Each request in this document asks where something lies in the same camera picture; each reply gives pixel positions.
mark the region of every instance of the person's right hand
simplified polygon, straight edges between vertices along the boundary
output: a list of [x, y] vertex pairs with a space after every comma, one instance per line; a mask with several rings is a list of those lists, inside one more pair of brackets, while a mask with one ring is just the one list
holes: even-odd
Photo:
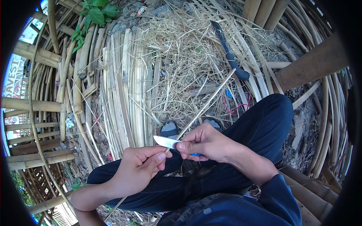
[[[176, 145], [183, 159], [194, 161], [211, 159], [225, 163], [229, 162], [233, 151], [242, 147], [245, 146], [226, 137], [209, 123], [203, 123], [201, 126], [191, 130], [185, 134], [182, 142]], [[200, 153], [202, 155], [191, 155], [192, 153]]]

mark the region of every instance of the fingernail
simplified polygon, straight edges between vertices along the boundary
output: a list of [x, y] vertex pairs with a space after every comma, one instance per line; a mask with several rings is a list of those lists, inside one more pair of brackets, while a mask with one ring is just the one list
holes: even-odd
[[159, 153], [159, 154], [157, 155], [157, 158], [158, 158], [159, 160], [163, 160], [164, 158], [166, 158], [166, 153], [164, 153], [164, 152]]
[[185, 149], [185, 144], [182, 143], [182, 142], [180, 142], [180, 143], [178, 144], [178, 147], [179, 147], [180, 150], [184, 150], [184, 149]]

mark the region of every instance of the dark blue pants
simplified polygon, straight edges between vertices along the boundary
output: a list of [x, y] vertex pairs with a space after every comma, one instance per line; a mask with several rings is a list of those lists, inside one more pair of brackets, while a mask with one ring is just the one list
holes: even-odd
[[[284, 95], [272, 94], [244, 113], [224, 131], [224, 135], [276, 163], [280, 160], [280, 148], [288, 135], [292, 118], [291, 101]], [[169, 211], [183, 207], [190, 200], [216, 193], [238, 193], [253, 184], [232, 165], [209, 160], [201, 162], [201, 165], [216, 166], [206, 175], [195, 179], [185, 198], [184, 190], [190, 178], [163, 177], [180, 168], [183, 163], [178, 152], [172, 150], [172, 154], [173, 157], [166, 160], [165, 170], [160, 171], [143, 191], [127, 197], [119, 206], [120, 209], [138, 212]], [[94, 169], [87, 183], [100, 184], [108, 181], [117, 171], [120, 162], [117, 160]], [[106, 205], [114, 207], [120, 199], [121, 197], [111, 200]]]

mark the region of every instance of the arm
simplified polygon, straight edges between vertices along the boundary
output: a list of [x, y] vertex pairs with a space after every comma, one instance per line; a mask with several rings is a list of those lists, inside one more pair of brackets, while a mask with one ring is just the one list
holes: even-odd
[[183, 159], [212, 159], [229, 163], [258, 186], [264, 185], [278, 174], [271, 161], [221, 134], [208, 123], [187, 133], [182, 142], [177, 143], [177, 150]]
[[127, 148], [116, 174], [103, 184], [88, 184], [72, 194], [72, 205], [80, 225], [104, 225], [96, 208], [112, 199], [134, 195], [142, 191], [158, 171], [165, 169], [161, 146]]

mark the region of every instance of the sleeve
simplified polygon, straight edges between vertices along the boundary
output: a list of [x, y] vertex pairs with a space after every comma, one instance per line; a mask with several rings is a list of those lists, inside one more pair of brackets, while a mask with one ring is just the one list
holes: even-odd
[[299, 206], [281, 174], [275, 175], [262, 189], [259, 203], [291, 225], [302, 225]]

